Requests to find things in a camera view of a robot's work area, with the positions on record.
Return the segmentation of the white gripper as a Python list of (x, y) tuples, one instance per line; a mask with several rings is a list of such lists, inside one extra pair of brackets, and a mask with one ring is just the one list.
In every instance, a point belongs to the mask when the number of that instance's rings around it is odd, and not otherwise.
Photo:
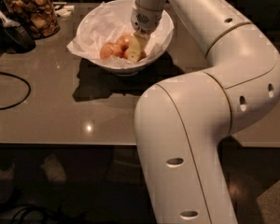
[(136, 32), (131, 34), (127, 49), (128, 60), (130, 62), (137, 63), (141, 60), (141, 55), (145, 51), (150, 39), (150, 35), (147, 34), (152, 34), (158, 28), (162, 12), (163, 6), (160, 4), (143, 7), (137, 2), (133, 3), (131, 25)]

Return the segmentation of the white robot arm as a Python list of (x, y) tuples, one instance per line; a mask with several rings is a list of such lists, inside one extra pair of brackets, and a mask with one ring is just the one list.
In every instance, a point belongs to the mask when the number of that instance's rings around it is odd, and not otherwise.
[(135, 0), (132, 23), (154, 32), (166, 4), (208, 68), (154, 84), (134, 113), (138, 155), (158, 224), (237, 224), (218, 143), (280, 99), (280, 54), (225, 0)]

